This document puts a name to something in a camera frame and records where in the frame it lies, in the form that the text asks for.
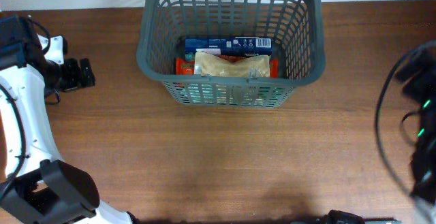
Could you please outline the orange spaghetti packet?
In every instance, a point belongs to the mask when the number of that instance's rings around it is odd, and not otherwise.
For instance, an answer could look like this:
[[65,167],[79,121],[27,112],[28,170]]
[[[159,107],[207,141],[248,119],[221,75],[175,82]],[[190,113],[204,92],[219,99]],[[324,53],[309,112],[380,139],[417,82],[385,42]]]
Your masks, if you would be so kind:
[[[220,56],[220,55],[218,55],[218,57],[221,57],[229,61],[238,61],[241,59],[245,59],[244,57],[231,57],[231,56]],[[279,76],[278,75],[279,60],[270,58],[270,64],[271,64],[272,78],[277,78]],[[175,70],[176,70],[176,75],[184,75],[184,76],[196,75],[194,74],[194,61],[185,61],[182,58],[176,58]]]

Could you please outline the clear bag of breadcrumbs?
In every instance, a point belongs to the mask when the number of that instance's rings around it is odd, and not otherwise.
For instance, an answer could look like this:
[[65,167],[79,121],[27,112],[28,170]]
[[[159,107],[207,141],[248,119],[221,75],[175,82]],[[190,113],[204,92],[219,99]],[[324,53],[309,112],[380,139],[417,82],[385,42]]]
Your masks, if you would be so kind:
[[197,52],[194,74],[224,78],[272,78],[268,55],[229,61],[209,53]]

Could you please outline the blue cardboard food box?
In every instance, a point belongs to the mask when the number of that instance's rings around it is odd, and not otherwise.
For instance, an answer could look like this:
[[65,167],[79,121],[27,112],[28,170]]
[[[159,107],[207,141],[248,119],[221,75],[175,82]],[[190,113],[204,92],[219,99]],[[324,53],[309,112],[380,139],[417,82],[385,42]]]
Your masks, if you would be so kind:
[[231,37],[231,38],[187,38],[185,54],[206,52],[209,54],[234,57],[253,57],[272,54],[271,38]]

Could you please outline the grey plastic shopping basket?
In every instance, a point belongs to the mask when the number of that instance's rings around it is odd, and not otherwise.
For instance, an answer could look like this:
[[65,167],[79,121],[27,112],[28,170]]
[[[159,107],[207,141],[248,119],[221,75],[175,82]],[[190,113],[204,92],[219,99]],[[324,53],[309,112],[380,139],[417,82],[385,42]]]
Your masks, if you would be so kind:
[[[178,75],[176,59],[189,37],[268,38],[278,76]],[[145,0],[136,60],[179,103],[276,108],[324,72],[322,1]]]

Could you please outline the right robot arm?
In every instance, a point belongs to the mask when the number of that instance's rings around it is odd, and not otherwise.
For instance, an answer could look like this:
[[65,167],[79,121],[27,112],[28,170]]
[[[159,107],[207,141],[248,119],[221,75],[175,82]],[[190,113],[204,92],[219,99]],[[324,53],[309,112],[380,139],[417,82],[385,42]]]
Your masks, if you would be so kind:
[[406,56],[406,64],[394,78],[403,85],[402,94],[414,101],[418,108],[408,112],[418,117],[418,131],[411,141],[411,174],[414,180],[411,196],[416,223],[435,222],[435,53],[430,47],[414,50]]

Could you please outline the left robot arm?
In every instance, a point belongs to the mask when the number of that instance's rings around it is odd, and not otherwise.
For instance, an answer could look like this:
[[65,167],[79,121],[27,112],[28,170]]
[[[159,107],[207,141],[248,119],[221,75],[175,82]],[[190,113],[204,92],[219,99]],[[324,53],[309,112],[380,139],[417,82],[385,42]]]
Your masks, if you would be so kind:
[[7,149],[1,207],[22,223],[135,223],[103,202],[91,176],[64,161],[46,98],[95,85],[88,59],[22,16],[1,19],[1,121]]

